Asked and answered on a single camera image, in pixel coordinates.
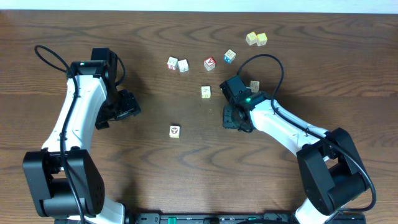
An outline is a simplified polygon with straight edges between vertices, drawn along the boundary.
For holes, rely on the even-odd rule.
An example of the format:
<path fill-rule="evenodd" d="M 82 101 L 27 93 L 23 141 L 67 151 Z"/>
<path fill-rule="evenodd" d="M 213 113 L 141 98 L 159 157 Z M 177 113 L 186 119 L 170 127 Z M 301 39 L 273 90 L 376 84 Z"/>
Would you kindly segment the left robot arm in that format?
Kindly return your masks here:
<path fill-rule="evenodd" d="M 107 47 L 91 58 L 66 64 L 67 94 L 58 120 L 41 150 L 27 152 L 22 168 L 35 210 L 55 223 L 135 223 L 125 205 L 105 194 L 91 156 L 94 130 L 141 112 L 133 93 L 118 90 L 123 61 Z"/>

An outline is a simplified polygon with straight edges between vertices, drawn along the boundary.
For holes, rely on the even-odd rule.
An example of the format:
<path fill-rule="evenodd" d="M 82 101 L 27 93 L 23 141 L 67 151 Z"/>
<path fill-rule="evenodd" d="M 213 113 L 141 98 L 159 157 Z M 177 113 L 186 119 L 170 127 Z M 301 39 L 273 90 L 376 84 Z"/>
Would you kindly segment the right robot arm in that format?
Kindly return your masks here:
<path fill-rule="evenodd" d="M 223 127 L 245 133 L 264 132 L 296 158 L 306 200 L 295 212 L 299 223 L 329 223 L 348 211 L 346 204 L 375 191 L 347 131 L 316 127 L 285 110 L 263 91 L 254 93 L 239 76 L 220 85 L 228 104 Z"/>

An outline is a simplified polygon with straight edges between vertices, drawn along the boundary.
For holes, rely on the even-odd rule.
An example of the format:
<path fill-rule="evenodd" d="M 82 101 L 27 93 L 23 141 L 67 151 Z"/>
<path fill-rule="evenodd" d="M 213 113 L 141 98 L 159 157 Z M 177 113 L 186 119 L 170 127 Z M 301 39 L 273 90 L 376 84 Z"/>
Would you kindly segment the block with red emblem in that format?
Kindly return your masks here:
<path fill-rule="evenodd" d="M 179 138 L 180 137 L 180 126 L 170 126 L 169 136 L 171 138 Z"/>

